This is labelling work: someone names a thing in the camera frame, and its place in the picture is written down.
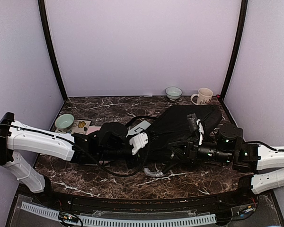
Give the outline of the pink book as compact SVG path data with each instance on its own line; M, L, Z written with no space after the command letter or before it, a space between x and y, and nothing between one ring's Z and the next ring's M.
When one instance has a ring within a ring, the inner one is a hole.
M98 131L100 130L100 126L89 126L88 129L87 129L87 132L86 132L86 135L89 135L95 131Z

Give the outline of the grey notebook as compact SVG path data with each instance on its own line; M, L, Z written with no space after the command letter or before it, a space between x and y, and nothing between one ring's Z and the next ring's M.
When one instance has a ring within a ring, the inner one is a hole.
M131 128L127 135L135 135L137 133L141 133L143 130L147 129L151 124L148 121L142 121L138 125Z

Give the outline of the black student bag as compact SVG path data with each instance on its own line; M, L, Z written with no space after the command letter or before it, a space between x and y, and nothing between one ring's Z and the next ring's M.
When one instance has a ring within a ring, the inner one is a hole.
M192 132L188 125L187 116L196 114L202 121L204 128L204 141L211 139L211 132L222 120L222 113L216 105L173 105L159 117L153 117L153 123L143 130L147 133L149 143L146 147L147 157L136 166L127 165L128 169L141 167L150 177L163 177L170 169L178 164L191 164L192 162L178 162L179 158L171 159L170 143L196 139L197 133Z

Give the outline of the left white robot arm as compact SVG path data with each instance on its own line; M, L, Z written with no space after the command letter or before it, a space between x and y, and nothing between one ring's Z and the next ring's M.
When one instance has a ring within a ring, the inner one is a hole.
M141 169L150 153L150 137L146 131L129 135L127 127L119 122L104 123L88 135L60 134L22 124L7 112L0 121L0 166L9 170L18 181L47 206L57 203L51 191L51 181L38 173L19 151L57 157L80 165L97 165L105 172L120 176L104 167L101 160L137 158Z

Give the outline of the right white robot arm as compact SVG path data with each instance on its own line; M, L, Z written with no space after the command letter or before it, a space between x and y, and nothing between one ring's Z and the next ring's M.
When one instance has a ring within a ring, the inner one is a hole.
M199 137L168 144L171 159L194 162L198 160L231 164L232 169L244 173L232 201L242 205L254 195L284 186L284 147L271 147L261 141L244 141L243 129L231 123L223 124L214 142L204 141L202 122L195 114L187 117L189 128Z

